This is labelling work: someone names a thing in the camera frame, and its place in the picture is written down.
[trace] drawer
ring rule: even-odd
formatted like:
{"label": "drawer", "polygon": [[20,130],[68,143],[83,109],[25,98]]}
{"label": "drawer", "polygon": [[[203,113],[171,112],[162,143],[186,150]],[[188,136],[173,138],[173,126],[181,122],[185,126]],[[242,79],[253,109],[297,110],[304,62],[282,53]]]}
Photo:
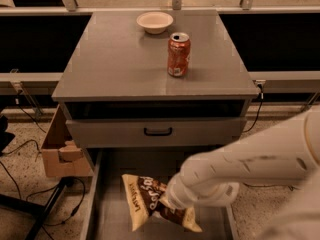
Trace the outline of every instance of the drawer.
{"label": "drawer", "polygon": [[174,121],[68,120],[81,148],[225,145],[239,138],[245,118]]}
{"label": "drawer", "polygon": [[131,231],[131,218],[122,174],[154,177],[163,183],[179,170],[183,152],[139,152],[103,150],[97,159],[84,219],[81,240],[235,240],[238,239],[231,206],[195,207],[202,233],[185,231],[181,226],[150,217],[146,224]]}

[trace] red soda can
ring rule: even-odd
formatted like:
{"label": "red soda can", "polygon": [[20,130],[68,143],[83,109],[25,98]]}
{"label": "red soda can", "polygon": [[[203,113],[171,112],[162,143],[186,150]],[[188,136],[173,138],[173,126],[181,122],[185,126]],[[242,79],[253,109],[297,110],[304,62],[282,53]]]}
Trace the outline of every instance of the red soda can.
{"label": "red soda can", "polygon": [[188,70],[191,42],[186,33],[176,32],[168,42],[168,74],[184,76]]}

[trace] concrete floor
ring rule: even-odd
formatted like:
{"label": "concrete floor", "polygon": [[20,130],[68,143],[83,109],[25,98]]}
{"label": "concrete floor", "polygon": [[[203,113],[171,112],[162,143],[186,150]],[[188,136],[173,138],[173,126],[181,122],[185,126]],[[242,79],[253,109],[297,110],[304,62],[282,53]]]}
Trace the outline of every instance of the concrete floor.
{"label": "concrete floor", "polygon": [[[130,7],[130,6],[169,6],[171,0],[77,0],[81,7]],[[240,0],[183,0],[183,6],[238,6]],[[0,0],[0,4],[13,6],[12,0]],[[320,0],[254,0],[254,6],[282,5],[282,6],[303,6],[320,5]],[[248,113],[249,127],[254,120],[257,107],[250,108]],[[261,117],[255,128],[248,134],[261,131],[282,120],[290,118],[300,112],[300,107],[263,107]],[[10,123],[8,132],[16,135],[5,151],[18,147],[29,139],[35,139],[39,145],[42,143],[45,134],[38,127],[30,122],[23,113],[16,110],[6,110]],[[52,118],[52,111],[49,111],[39,123],[48,130]],[[33,143],[29,143],[19,152],[1,157],[1,162],[7,167],[12,176],[16,179],[22,193],[22,198],[33,192],[50,188],[57,184],[59,179],[47,178],[45,176],[41,155],[37,156],[37,150]],[[86,188],[90,187],[90,178],[83,179]],[[0,166],[0,193],[18,197],[17,190],[12,180]],[[240,193],[232,205],[236,227],[240,240],[253,240],[261,232],[262,228],[275,215],[279,208],[290,200],[293,192],[287,187],[272,188],[248,188],[241,185]],[[44,204],[49,194],[38,195],[30,201]],[[75,184],[68,188],[63,197],[52,211],[47,223],[58,223],[69,216],[72,209],[78,204],[81,198],[81,185]],[[79,239],[83,219],[86,215],[88,195],[81,205],[78,213],[65,225],[57,227],[46,226],[47,231],[53,239]],[[32,226],[33,218],[29,215],[16,213],[14,211],[0,210],[0,239],[24,239]],[[43,230],[40,230],[36,239],[49,239]]]}
{"label": "concrete floor", "polygon": [[[247,127],[250,127],[256,114],[257,106],[250,107],[248,111]],[[52,112],[46,113],[39,125],[48,130]],[[300,112],[300,106],[282,106],[282,107],[262,107],[260,118],[255,127],[242,136],[245,138],[251,134],[269,128],[279,122],[288,119]],[[19,110],[6,109],[3,113],[9,118],[8,132],[16,135],[15,139],[10,143],[5,151],[10,151],[18,147],[21,143],[29,139],[36,140],[39,145],[44,140],[45,134],[38,127],[30,122],[24,114]],[[34,143],[29,143],[19,152],[13,153],[6,157],[1,157],[1,162],[7,167],[9,172],[17,181],[22,199],[33,192],[50,188],[58,183],[59,179],[47,178],[43,167],[41,155],[37,156],[37,150]],[[90,188],[91,179],[82,178],[85,181],[86,189]],[[18,193],[12,180],[0,167],[0,193],[12,197],[18,197]],[[66,219],[72,209],[81,199],[82,188],[79,183],[68,188],[57,205],[54,207],[46,223],[55,224]],[[236,229],[240,240],[253,240],[267,225],[268,221],[274,216],[279,209],[286,204],[294,191],[290,191],[288,187],[271,187],[271,188],[248,188],[241,185],[239,195],[232,204],[234,217],[236,221]],[[49,194],[37,195],[30,201],[44,204]],[[82,223],[87,213],[88,194],[86,194],[83,204],[79,212],[70,219],[65,225],[49,227],[45,226],[53,239],[71,239],[80,238]],[[1,207],[0,212],[0,232],[1,240],[24,239],[28,233],[33,218],[24,213],[17,213]],[[36,239],[50,239],[41,229]]]}

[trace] crumpled chip bag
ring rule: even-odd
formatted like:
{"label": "crumpled chip bag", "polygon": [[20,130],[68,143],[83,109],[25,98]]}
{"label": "crumpled chip bag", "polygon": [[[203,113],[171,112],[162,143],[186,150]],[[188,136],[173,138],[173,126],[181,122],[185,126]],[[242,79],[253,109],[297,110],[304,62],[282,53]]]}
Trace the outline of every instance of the crumpled chip bag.
{"label": "crumpled chip bag", "polygon": [[168,221],[179,224],[193,232],[202,232],[195,221],[193,207],[184,210],[172,209],[165,195],[166,184],[151,177],[122,175],[127,201],[132,219],[132,231],[147,222],[153,214]]}

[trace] cardboard box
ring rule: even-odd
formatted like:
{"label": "cardboard box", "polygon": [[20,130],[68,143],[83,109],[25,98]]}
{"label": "cardboard box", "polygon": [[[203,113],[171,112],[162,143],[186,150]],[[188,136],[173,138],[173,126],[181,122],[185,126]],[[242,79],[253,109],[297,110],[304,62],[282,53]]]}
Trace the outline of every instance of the cardboard box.
{"label": "cardboard box", "polygon": [[72,141],[60,106],[53,116],[41,152],[47,177],[93,175],[92,168],[82,150]]}

